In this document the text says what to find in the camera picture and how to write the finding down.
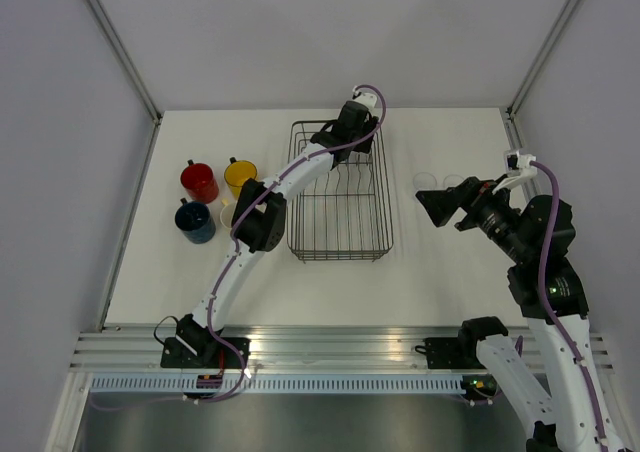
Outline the red mug black handle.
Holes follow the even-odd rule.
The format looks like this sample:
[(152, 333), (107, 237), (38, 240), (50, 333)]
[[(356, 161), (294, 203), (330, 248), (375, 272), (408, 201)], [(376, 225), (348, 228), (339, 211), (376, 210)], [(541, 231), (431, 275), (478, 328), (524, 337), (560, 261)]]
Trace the red mug black handle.
[(219, 186), (213, 169), (201, 162), (189, 159), (180, 175), (180, 183), (193, 201), (209, 204), (217, 199)]

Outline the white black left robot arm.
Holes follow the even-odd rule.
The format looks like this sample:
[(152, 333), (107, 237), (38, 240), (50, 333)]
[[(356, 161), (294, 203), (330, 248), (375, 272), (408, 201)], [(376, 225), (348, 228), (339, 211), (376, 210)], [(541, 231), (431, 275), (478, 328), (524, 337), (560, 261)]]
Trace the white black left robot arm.
[(211, 291), (176, 322), (175, 334), (164, 341), (163, 368), (215, 368), (223, 347), (239, 361), (244, 360), (239, 350), (221, 337), (232, 304), (254, 266), (281, 241), (288, 202), (372, 142), (384, 120), (374, 114), (377, 106), (386, 109), (377, 94), (356, 92), (338, 117), (313, 134), (283, 170), (263, 181), (245, 181), (236, 201), (225, 261)]

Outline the yellow mug black handle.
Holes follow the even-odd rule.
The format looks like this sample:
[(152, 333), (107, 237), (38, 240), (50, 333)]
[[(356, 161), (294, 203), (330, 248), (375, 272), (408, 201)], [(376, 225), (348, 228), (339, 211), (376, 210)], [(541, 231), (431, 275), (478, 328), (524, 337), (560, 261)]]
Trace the yellow mug black handle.
[(235, 157), (231, 157), (223, 176), (233, 197), (238, 199), (244, 183), (249, 179), (257, 179), (258, 169), (255, 164), (248, 160), (238, 160)]

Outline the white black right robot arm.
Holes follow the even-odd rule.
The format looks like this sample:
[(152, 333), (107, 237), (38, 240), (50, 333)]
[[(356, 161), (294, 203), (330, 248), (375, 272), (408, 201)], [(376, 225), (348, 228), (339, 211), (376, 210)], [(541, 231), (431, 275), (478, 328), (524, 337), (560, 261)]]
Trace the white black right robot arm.
[(550, 194), (535, 196), (524, 210), (513, 208), (510, 186), (517, 178), (468, 177), (445, 190), (420, 190), (416, 198), (437, 227), (463, 210), (456, 229), (482, 231), (512, 260), (509, 290), (538, 346), (547, 383), (534, 377), (495, 316), (463, 322), (457, 356), (496, 380), (525, 430), (526, 450), (624, 451), (596, 372), (584, 287), (567, 258), (576, 235), (572, 208), (555, 178)]

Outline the clear glass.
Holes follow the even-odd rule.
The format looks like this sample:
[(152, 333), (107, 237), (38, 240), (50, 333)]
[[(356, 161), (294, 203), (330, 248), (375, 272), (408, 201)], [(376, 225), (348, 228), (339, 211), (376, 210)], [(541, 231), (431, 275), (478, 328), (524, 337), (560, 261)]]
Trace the clear glass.
[(444, 189), (455, 188), (459, 186), (464, 180), (465, 178), (460, 175), (449, 174), (443, 179), (442, 185)]
[(431, 173), (419, 172), (413, 177), (412, 185), (416, 191), (435, 190), (438, 186), (438, 181)]

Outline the blue mug black handle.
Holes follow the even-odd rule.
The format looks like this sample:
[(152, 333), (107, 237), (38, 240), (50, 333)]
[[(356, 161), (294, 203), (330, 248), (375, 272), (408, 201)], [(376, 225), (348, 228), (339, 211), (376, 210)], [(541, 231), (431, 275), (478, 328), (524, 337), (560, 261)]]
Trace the blue mug black handle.
[(216, 233), (216, 226), (209, 207), (201, 202), (180, 199), (174, 215), (174, 223), (193, 244), (209, 242)]

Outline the pale yellow mug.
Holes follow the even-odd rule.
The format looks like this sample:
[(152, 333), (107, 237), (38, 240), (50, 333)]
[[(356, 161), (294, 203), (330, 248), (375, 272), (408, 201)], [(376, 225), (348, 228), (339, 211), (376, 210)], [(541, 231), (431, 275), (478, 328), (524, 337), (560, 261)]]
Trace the pale yellow mug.
[(222, 209), (219, 214), (220, 223), (225, 229), (231, 230), (233, 227), (233, 217), (236, 209), (236, 202), (228, 199), (223, 199), (221, 203)]

